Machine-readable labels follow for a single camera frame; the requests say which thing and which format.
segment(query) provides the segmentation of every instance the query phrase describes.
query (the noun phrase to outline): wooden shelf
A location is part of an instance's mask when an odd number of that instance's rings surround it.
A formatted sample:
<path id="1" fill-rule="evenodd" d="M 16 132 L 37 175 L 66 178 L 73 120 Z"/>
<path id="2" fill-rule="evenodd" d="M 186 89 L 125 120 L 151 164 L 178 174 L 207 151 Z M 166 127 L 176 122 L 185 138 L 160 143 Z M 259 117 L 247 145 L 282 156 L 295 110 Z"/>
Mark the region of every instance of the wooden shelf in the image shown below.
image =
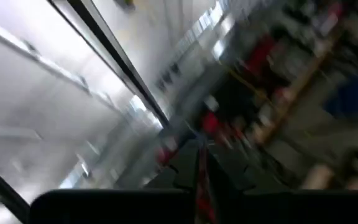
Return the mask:
<path id="1" fill-rule="evenodd" d="M 342 36 L 343 29 L 338 28 L 331 34 L 326 40 L 326 47 L 322 54 L 316 57 L 312 62 L 310 62 L 304 75 L 300 75 L 290 86 L 290 91 L 292 93 L 292 99 L 286 104 L 278 108 L 278 116 L 275 121 L 273 121 L 269 126 L 262 127 L 262 131 L 259 134 L 254 133 L 255 142 L 258 145 L 265 145 L 267 141 L 273 136 L 276 130 L 282 125 L 286 120 L 289 111 L 293 105 L 298 101 L 300 93 L 306 88 L 310 83 L 311 79 L 314 77 L 314 74 L 319 70 L 321 64 L 331 55 L 333 47 L 336 45 L 336 42 Z"/>

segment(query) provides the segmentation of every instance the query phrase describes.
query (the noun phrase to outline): shelf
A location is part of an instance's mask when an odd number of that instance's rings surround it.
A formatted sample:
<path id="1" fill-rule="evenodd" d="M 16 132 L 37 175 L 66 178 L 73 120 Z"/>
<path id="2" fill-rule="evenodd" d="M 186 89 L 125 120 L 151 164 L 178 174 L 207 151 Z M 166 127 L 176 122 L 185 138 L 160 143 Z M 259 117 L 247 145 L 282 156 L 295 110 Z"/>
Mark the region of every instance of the shelf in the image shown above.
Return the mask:
<path id="1" fill-rule="evenodd" d="M 255 142 L 263 146 L 267 141 L 273 136 L 276 130 L 282 125 L 286 120 L 291 108 L 298 101 L 301 92 L 306 88 L 310 83 L 315 73 L 319 70 L 321 64 L 331 55 L 333 47 L 336 45 L 336 42 L 342 36 L 343 29 L 338 28 L 333 31 L 333 33 L 327 37 L 325 50 L 308 66 L 304 75 L 300 75 L 290 86 L 290 91 L 292 94 L 291 100 L 283 106 L 278 107 L 278 116 L 269 126 L 262 127 L 262 131 L 259 134 L 254 133 Z"/>

